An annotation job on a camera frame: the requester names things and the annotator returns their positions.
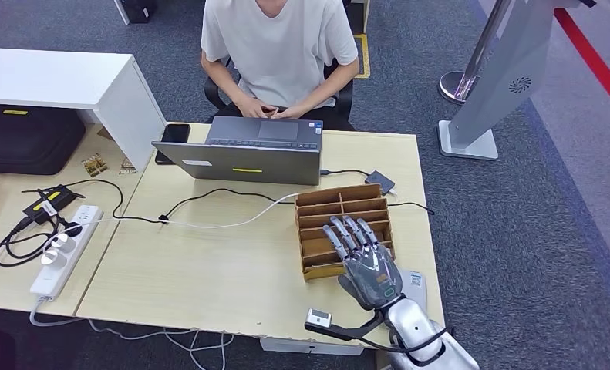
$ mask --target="white t-shirt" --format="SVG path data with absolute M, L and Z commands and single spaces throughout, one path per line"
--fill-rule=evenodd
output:
M 357 58 L 342 0 L 287 0 L 274 18 L 255 0 L 207 0 L 201 47 L 210 62 L 232 58 L 248 95 L 285 107 L 323 82 L 324 63 Z

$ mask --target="red stripe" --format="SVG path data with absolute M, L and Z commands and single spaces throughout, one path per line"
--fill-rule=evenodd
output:
M 602 86 L 607 90 L 610 96 L 610 69 L 600 55 L 593 49 L 593 46 L 586 39 L 575 21 L 564 8 L 556 8 L 554 17 L 559 21 L 559 24 L 568 35 L 572 44 L 575 46 L 579 55 L 584 59 L 588 67 L 591 69 L 595 77 L 600 81 Z

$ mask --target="power strip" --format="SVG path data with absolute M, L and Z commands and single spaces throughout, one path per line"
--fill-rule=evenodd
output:
M 103 212 L 97 206 L 80 206 L 71 222 L 86 224 L 98 221 L 101 218 L 103 218 Z M 66 259 L 66 262 L 64 264 L 59 264 L 59 266 L 50 264 L 42 267 L 39 276 L 37 276 L 30 288 L 30 293 L 48 297 L 49 301 L 54 300 L 55 297 L 59 295 L 64 288 L 66 281 L 69 280 L 69 276 L 71 276 L 73 268 L 82 255 L 86 244 L 89 243 L 89 239 L 91 239 L 96 226 L 98 226 L 98 224 L 82 226 L 82 232 L 73 238 L 76 242 L 76 246 L 72 251 L 64 252 L 56 250 L 60 256 Z

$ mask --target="white cable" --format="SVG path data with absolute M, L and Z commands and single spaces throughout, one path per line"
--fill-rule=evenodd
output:
M 73 322 L 87 320 L 89 322 L 89 325 L 91 325 L 91 329 L 93 329 L 94 331 L 97 331 L 99 333 L 103 333 L 105 331 L 108 331 L 109 333 L 116 334 L 116 335 L 119 336 L 119 338 L 125 339 L 127 341 L 136 341 L 138 339 L 145 339 L 145 338 L 152 337 L 154 335 L 162 335 L 162 334 L 186 334 L 186 333 L 193 333 L 194 331 L 197 330 L 197 329 L 190 329 L 190 330 L 186 330 L 186 331 L 167 331 L 166 328 L 165 328 L 163 331 L 157 331 L 157 332 L 154 332 L 154 333 L 150 333 L 150 334 L 146 334 L 146 335 L 141 335 L 139 337 L 127 337 L 127 336 L 123 335 L 122 333 L 119 333 L 118 331 L 115 331 L 115 330 L 110 329 L 110 328 L 103 328 L 103 329 L 97 328 L 96 324 L 94 324 L 93 320 L 91 320 L 90 318 L 72 318 L 72 319 L 69 319 L 69 320 L 55 321 L 55 322 L 40 322 L 40 321 L 37 321 L 35 316 L 37 314 L 37 311 L 39 310 L 39 306 L 41 306 L 41 304 L 46 302 L 46 301 L 48 301 L 48 297 L 45 297 L 45 296 L 40 296 L 39 299 L 37 299 L 37 302 L 35 303 L 35 307 L 30 312 L 30 323 L 32 325 L 47 328 L 47 327 L 72 324 Z
M 231 344 L 232 341 L 234 340 L 234 334 L 233 334 L 232 338 L 230 338 L 229 341 L 225 342 L 224 341 L 224 333 L 221 333 L 221 344 L 220 345 L 212 345 L 212 346 L 207 346 L 207 347 L 197 347 L 197 348 L 195 348 L 194 346 L 196 345 L 196 339 L 198 338 L 198 333 L 200 333 L 200 331 L 197 330 L 197 329 L 189 329 L 189 330 L 186 330 L 186 331 L 168 331 L 168 330 L 166 330 L 166 328 L 164 328 L 162 331 L 156 331 L 154 333 L 150 333 L 150 334 L 146 334 L 146 335 L 140 335 L 138 337 L 127 337 L 127 336 L 123 335 L 123 333 L 120 333 L 120 332 L 118 332 L 116 330 L 113 330 L 113 329 L 110 329 L 110 328 L 102 328 L 102 329 L 101 328 L 97 328 L 96 324 L 90 318 L 72 318 L 70 320 L 55 321 L 55 322 L 40 322 L 40 321 L 37 321 L 36 318 L 35 318 L 35 315 L 36 315 L 37 311 L 39 310 L 39 307 L 41 306 L 41 304 L 46 302 L 46 301 L 48 301 L 48 297 L 46 297 L 46 296 L 40 296 L 37 299 L 37 302 L 35 303 L 35 306 L 32 308 L 32 311 L 30 312 L 30 323 L 32 325 L 47 328 L 47 327 L 72 324 L 73 322 L 87 320 L 89 322 L 89 325 L 91 325 L 91 329 L 93 329 L 94 331 L 97 331 L 99 333 L 109 332 L 109 333 L 118 335 L 119 338 L 124 339 L 126 341 L 136 341 L 136 340 L 139 340 L 139 339 L 150 338 L 150 337 L 153 337 L 155 335 L 164 335 L 164 336 L 166 336 L 166 338 L 168 338 L 169 341 L 173 342 L 173 344 L 175 344 L 178 347 L 182 348 L 183 350 L 189 352 L 189 356 L 191 357 L 191 360 L 194 362 L 194 364 L 196 364 L 196 366 L 200 370 L 207 370 L 207 369 L 202 367 L 200 362 L 198 362 L 198 360 L 194 356 L 194 352 L 206 351 L 208 349 L 220 348 L 221 349 L 221 355 L 222 355 L 222 358 L 223 358 L 223 367 L 222 367 L 221 370 L 225 370 L 225 346 Z M 188 334 L 188 333 L 193 333 L 194 331 L 196 332 L 196 334 L 194 335 L 194 340 L 191 341 L 191 346 L 189 348 L 187 348 L 186 346 L 180 344 L 180 342 L 178 342 L 178 341 L 176 341 L 176 340 L 174 340 L 174 339 L 172 339 L 170 337 L 170 335 L 173 335 L 173 334 Z
M 396 203 L 400 203 L 400 197 L 398 196 L 398 193 L 395 189 L 392 188 L 391 190 L 389 190 L 389 194 L 392 194 L 394 197 L 396 197 Z
M 293 193 L 293 194 L 289 194 L 289 195 L 285 195 L 282 198 L 276 200 L 275 202 L 273 202 L 270 206 L 266 207 L 262 212 L 260 212 L 259 214 L 257 214 L 256 216 L 252 217 L 250 220 L 244 221 L 244 222 L 240 222 L 238 224 L 232 224 L 232 225 L 217 225 L 217 226 L 202 226 L 202 225 L 193 225 L 193 224 L 187 224 L 185 222 L 177 222 L 177 221 L 170 221 L 170 220 L 160 220 L 160 219 L 155 219 L 156 221 L 159 222 L 163 222 L 165 224 L 175 224 L 175 225 L 180 225 L 180 226 L 187 226 L 187 227 L 195 227 L 197 229 L 222 229 L 224 227 L 236 227 L 236 226 L 243 226 L 245 224 L 249 224 L 250 222 L 257 220 L 259 217 L 263 216 L 266 212 L 268 212 L 272 207 L 275 207 L 277 204 L 279 204 L 280 202 L 282 202 L 285 199 L 288 199 L 290 197 L 295 197 L 297 196 L 298 193 Z M 51 243 L 52 239 L 54 237 L 56 237 L 59 234 L 63 234 L 66 231 L 69 230 L 73 230 L 76 229 L 78 227 L 82 227 L 82 226 L 86 226 L 86 225 L 92 225 L 92 224 L 100 224 L 101 222 L 111 222 L 111 221 L 141 221 L 141 220 L 136 220 L 136 219 L 131 219 L 131 218 L 103 218 L 102 220 L 98 220 L 98 221 L 92 221 L 92 222 L 86 222 L 84 224 L 77 224 L 75 226 L 71 226 L 71 227 L 67 227 L 66 229 L 62 230 L 62 231 L 58 231 L 57 234 L 52 235 L 44 244 L 43 244 L 43 248 L 42 251 L 43 253 L 45 253 L 46 248 L 49 246 L 49 244 Z
M 232 335 L 232 338 L 230 339 L 230 341 L 228 343 L 224 342 L 224 336 L 225 334 L 221 333 L 221 345 L 217 345 L 214 346 L 215 348 L 220 347 L 221 348 L 221 356 L 222 356 L 222 361 L 223 361 L 223 365 L 221 366 L 221 370 L 225 370 L 225 346 L 229 345 L 230 343 L 232 343 L 232 341 L 234 340 L 234 335 Z M 198 360 L 196 359 L 196 356 L 194 356 L 194 352 L 196 350 L 199 349 L 204 349 L 204 347 L 201 348 L 194 348 L 194 346 L 196 345 L 196 339 L 198 338 L 198 333 L 196 333 L 196 335 L 194 335 L 194 340 L 191 341 L 191 346 L 189 349 L 189 356 L 191 357 L 191 360 L 194 362 L 194 364 L 196 364 L 196 366 L 200 369 L 200 370 L 207 370 L 204 367 L 202 367 L 202 365 L 200 364 L 200 362 L 198 362 Z
M 64 321 L 39 322 L 35 319 L 35 315 L 37 314 L 39 306 L 41 306 L 41 304 L 45 301 L 48 301 L 48 297 L 41 296 L 41 297 L 39 297 L 39 299 L 37 299 L 37 302 L 35 303 L 35 307 L 30 312 L 30 324 L 32 324 L 34 326 L 41 326 L 41 327 L 47 328 L 47 327 L 51 327 L 51 326 L 60 326 L 60 325 L 71 324 L 73 322 L 84 320 L 83 318 L 72 318 L 70 320 L 64 320 Z
M 197 329 L 189 329 L 189 330 L 186 330 L 186 331 L 166 331 L 166 329 L 164 329 L 163 331 L 156 331 L 154 333 L 150 333 L 150 334 L 146 334 L 146 335 L 141 335 L 139 337 L 127 337 L 127 336 L 123 335 L 122 333 L 119 333 L 118 331 L 110 329 L 110 328 L 103 328 L 103 329 L 97 328 L 96 324 L 93 323 L 93 320 L 91 320 L 91 319 L 87 319 L 87 320 L 89 320 L 89 325 L 91 325 L 91 329 L 93 329 L 94 331 L 98 331 L 99 333 L 103 333 L 103 332 L 107 331 L 109 333 L 118 335 L 119 338 L 125 339 L 126 341 L 136 341 L 136 340 L 139 340 L 139 339 L 150 338 L 150 337 L 153 337 L 155 335 L 162 335 L 162 334 L 164 334 L 164 335 L 168 335 L 168 334 L 186 334 L 186 333 L 193 333 L 194 331 L 197 331 Z
M 221 347 L 220 345 L 210 345 L 210 346 L 207 346 L 207 347 L 189 348 L 186 345 L 182 345 L 180 342 L 178 342 L 175 339 L 171 338 L 169 336 L 171 334 L 182 334 L 182 333 L 176 333 L 176 332 L 169 331 L 169 332 L 166 333 L 166 338 L 168 338 L 169 341 L 172 341 L 174 345 L 182 348 L 184 351 L 187 351 L 187 352 L 205 351 L 205 350 L 208 350 L 208 349 L 216 349 L 216 348 L 220 348 Z M 226 341 L 222 346 L 225 347 L 225 346 L 231 344 L 233 340 L 234 340 L 234 334 L 232 334 L 232 338 L 229 341 Z

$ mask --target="cardboard compartment box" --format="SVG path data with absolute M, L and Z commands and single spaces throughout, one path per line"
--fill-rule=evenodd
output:
M 378 184 L 299 194 L 295 200 L 295 214 L 305 280 L 343 274 L 341 259 L 323 231 L 324 225 L 336 229 L 329 220 L 332 216 L 342 218 L 347 214 L 355 220 L 362 218 L 396 258 L 389 210 Z

